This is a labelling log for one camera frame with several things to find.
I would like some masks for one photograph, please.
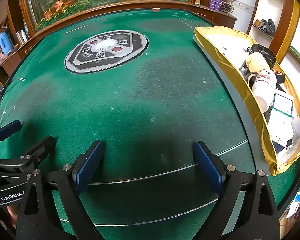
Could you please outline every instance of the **white cup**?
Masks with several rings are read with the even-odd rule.
[[[268,111],[274,97],[277,77],[270,69],[261,69],[253,84],[252,92],[263,113]]]

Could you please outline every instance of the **bolt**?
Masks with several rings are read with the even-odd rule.
[[[63,165],[62,169],[64,171],[69,171],[69,169],[71,169],[71,164],[65,164],[65,165]]]
[[[37,176],[37,175],[39,175],[39,173],[40,173],[40,170],[39,170],[39,169],[35,169],[35,170],[32,172],[32,175],[33,175],[33,176]]]
[[[233,165],[228,165],[227,166],[227,170],[228,171],[234,171],[235,170],[235,167]]]
[[[263,170],[258,170],[258,174],[263,177],[265,175],[265,172]]]

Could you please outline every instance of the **blue jug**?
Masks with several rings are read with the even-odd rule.
[[[5,32],[0,33],[0,47],[3,50],[5,56],[8,55],[8,52],[13,49],[9,35]]]

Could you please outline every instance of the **white calculator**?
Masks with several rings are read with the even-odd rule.
[[[271,140],[283,147],[286,147],[288,140],[293,137],[292,110],[293,97],[288,93],[275,90],[268,128]]]

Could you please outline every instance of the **red button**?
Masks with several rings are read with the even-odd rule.
[[[114,47],[111,50],[113,50],[113,51],[120,51],[120,50],[122,50],[122,48],[121,47]]]

